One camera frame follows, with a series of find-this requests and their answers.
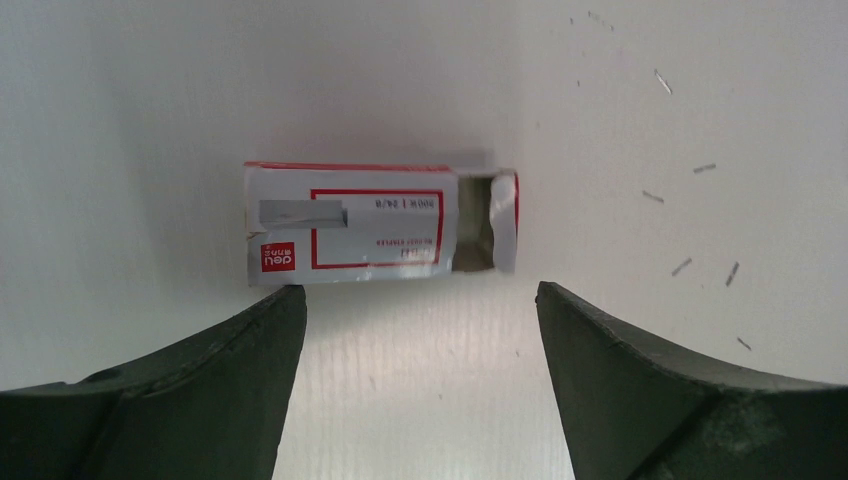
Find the red white staple box sleeve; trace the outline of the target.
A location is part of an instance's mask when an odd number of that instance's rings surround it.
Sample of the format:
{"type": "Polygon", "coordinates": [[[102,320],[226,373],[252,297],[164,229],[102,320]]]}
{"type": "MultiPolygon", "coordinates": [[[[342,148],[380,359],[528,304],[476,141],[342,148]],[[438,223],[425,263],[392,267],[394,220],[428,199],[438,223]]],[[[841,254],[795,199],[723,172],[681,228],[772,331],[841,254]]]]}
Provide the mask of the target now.
{"type": "Polygon", "coordinates": [[[248,163],[248,283],[446,275],[457,245],[458,181],[440,166],[248,163]]]}

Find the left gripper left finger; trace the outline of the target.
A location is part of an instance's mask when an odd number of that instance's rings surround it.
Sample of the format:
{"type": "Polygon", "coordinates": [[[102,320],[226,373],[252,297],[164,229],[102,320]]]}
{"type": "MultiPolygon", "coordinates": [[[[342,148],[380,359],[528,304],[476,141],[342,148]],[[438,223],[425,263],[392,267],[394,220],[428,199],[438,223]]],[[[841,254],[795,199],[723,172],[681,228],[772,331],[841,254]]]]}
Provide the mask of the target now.
{"type": "Polygon", "coordinates": [[[5,479],[269,479],[307,325],[284,287],[80,382],[1,395],[5,479]]]}

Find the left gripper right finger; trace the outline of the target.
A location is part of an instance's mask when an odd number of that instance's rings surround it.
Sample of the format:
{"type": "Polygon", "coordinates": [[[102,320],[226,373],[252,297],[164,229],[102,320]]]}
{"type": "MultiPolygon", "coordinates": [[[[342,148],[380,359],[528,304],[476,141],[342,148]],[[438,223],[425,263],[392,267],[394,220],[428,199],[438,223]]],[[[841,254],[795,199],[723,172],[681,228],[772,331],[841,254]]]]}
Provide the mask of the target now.
{"type": "Polygon", "coordinates": [[[847,389],[684,348],[553,282],[540,334],[579,479],[843,479],[847,389]]]}

